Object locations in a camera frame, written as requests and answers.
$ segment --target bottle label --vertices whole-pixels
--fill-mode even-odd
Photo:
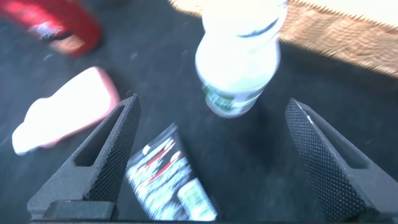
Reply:
[[[264,87],[260,90],[231,94],[222,92],[209,84],[203,86],[207,105],[216,114],[224,117],[246,113],[255,104],[263,89]]]

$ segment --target wicker mat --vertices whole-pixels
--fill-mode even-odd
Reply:
[[[205,1],[169,0],[197,17]],[[280,40],[398,78],[396,9],[396,0],[290,0]]]

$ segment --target dark floor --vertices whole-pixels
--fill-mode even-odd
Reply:
[[[398,180],[398,80],[282,46],[280,68],[255,107],[222,119],[205,105],[194,57],[201,21],[166,0],[82,1],[104,29],[103,45],[68,58],[0,23],[0,222],[26,223],[26,202],[93,128],[53,149],[14,154],[11,134],[30,104],[74,75],[99,65],[122,98],[138,93],[142,118],[137,151],[172,122],[179,125],[202,181],[225,220],[321,221],[284,121],[289,98],[311,106]],[[127,185],[121,218],[146,219]]]

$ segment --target pink object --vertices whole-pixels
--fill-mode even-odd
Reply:
[[[12,134],[15,153],[52,147],[59,140],[104,119],[120,102],[104,70],[91,67],[72,78],[48,98],[36,100]]]

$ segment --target black textured surface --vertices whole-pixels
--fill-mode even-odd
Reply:
[[[291,97],[310,105],[398,180],[396,79],[283,45],[279,70],[254,107],[241,118],[222,119],[207,107],[195,71],[201,20],[175,12],[164,0],[81,2],[104,29],[103,45],[84,57],[54,53],[0,23],[1,223],[29,219],[28,199],[93,128],[24,157],[12,150],[12,132],[36,99],[92,65],[109,72],[122,98],[140,96],[133,153],[176,122],[225,220],[322,220],[285,122]],[[118,207],[121,218],[146,218],[126,182]]]
[[[358,218],[367,208],[317,130],[294,99],[286,107],[286,121],[298,153],[318,195],[325,218],[344,222]]]
[[[85,200],[117,202],[119,191],[126,172],[127,161],[136,136],[137,126],[141,117],[139,99],[136,95],[120,102],[115,109],[123,110],[115,124],[117,129],[110,133],[113,142],[107,142],[100,154],[101,164],[93,173],[88,184],[88,191],[84,195]]]
[[[28,201],[32,219],[58,200],[116,203],[140,115],[136,95],[120,102]]]

